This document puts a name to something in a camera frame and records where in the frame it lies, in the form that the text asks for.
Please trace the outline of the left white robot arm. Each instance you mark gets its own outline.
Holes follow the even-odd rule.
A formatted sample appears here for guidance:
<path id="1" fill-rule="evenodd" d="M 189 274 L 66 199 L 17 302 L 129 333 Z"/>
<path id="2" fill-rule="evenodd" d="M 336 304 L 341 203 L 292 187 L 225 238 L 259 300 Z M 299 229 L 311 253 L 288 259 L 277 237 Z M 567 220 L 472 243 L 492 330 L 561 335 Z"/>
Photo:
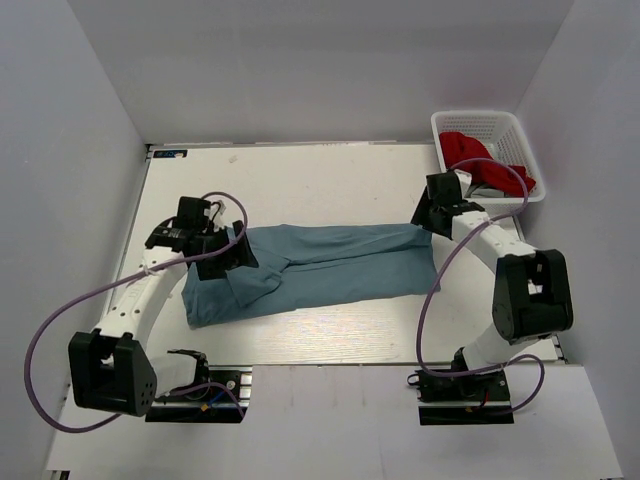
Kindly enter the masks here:
<path id="1" fill-rule="evenodd" d="M 218 280 L 258 262 L 247 238 L 248 219 L 222 218 L 227 195 L 182 197 L 176 214 L 147 237 L 135 274 L 124 282 L 114 309 L 68 344 L 71 383 L 80 408 L 142 417 L 162 396 L 199 399 L 211 387 L 205 354 L 173 349 L 151 358 L 151 331 L 176 285 L 194 270 Z"/>

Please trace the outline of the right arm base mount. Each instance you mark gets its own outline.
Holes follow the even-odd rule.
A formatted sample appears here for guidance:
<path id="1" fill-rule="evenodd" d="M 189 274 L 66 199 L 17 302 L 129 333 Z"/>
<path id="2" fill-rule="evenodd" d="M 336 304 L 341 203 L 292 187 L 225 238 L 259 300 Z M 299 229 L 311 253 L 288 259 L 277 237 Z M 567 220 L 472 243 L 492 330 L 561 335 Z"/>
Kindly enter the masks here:
<path id="1" fill-rule="evenodd" d="M 417 390 L 421 426 L 510 425 L 510 391 L 502 371 L 439 378 L 416 370 L 407 384 Z"/>

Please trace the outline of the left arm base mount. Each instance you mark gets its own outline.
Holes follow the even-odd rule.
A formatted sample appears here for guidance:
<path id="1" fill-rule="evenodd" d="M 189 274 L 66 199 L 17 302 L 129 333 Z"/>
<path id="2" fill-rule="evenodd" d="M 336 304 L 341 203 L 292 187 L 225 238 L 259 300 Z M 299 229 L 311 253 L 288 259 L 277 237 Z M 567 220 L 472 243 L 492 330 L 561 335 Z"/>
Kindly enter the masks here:
<path id="1" fill-rule="evenodd" d="M 247 413 L 252 368 L 211 367 L 209 386 L 183 396 L 164 396 L 156 400 L 147 415 L 147 423 L 240 424 Z"/>

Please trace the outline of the blue-grey t-shirt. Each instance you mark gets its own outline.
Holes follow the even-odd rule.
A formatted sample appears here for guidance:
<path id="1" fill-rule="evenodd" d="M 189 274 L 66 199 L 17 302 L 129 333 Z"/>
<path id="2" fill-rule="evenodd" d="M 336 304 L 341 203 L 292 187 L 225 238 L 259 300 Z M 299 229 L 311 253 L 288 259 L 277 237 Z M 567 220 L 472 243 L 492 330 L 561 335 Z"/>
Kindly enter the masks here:
<path id="1" fill-rule="evenodd" d="M 190 328 L 297 309 L 421 295 L 436 279 L 432 235 L 412 224 L 252 228 L 255 268 L 182 290 Z"/>

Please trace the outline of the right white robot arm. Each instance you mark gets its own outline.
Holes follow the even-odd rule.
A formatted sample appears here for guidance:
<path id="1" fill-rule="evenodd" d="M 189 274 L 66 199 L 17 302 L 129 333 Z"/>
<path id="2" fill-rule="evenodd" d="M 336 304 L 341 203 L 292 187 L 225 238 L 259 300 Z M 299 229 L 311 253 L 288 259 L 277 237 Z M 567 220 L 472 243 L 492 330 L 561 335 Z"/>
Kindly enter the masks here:
<path id="1" fill-rule="evenodd" d="M 431 370 L 422 357 L 422 332 L 434 290 L 427 294 L 420 313 L 418 363 L 430 376 L 452 378 L 452 388 L 459 396 L 477 397 L 488 385 L 488 373 L 522 359 L 525 349 L 572 327 L 574 315 L 564 255 L 555 249 L 538 250 L 513 237 L 482 206 L 463 198 L 456 172 L 426 177 L 411 223 L 456 243 L 437 274 L 435 286 L 462 249 L 494 274 L 492 324 L 457 352 L 448 370 Z"/>

